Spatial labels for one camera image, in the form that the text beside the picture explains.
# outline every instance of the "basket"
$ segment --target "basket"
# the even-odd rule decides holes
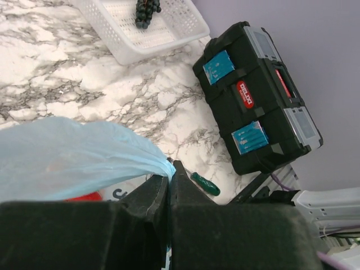
[[[154,57],[209,35],[191,0],[160,0],[146,30],[135,26],[137,0],[72,0],[121,65]]]

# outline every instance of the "marble countertop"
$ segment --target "marble countertop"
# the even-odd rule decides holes
[[[237,175],[192,72],[209,37],[120,66],[81,13],[60,0],[0,0],[0,129],[47,116],[120,123],[149,138],[229,202]]]

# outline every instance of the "grapes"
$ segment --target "grapes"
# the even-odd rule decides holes
[[[137,9],[139,12],[143,12],[145,11],[145,6],[142,4],[141,6],[139,6],[139,8]]]
[[[146,14],[145,13],[140,13],[138,18],[140,20],[145,20],[146,19]]]
[[[142,28],[142,27],[143,27],[143,22],[142,22],[142,21],[138,21],[138,22],[136,23],[136,27],[137,27],[137,28]]]
[[[139,29],[147,29],[154,12],[160,13],[160,0],[137,0],[135,25]]]

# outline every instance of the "black toolbox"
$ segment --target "black toolbox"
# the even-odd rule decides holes
[[[323,139],[269,34],[232,25],[205,47],[193,71],[236,173],[263,173],[319,148]]]

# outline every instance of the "plastic bag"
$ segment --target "plastic bag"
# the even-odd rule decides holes
[[[0,201],[63,200],[174,173],[150,140],[111,122],[51,117],[0,131]]]

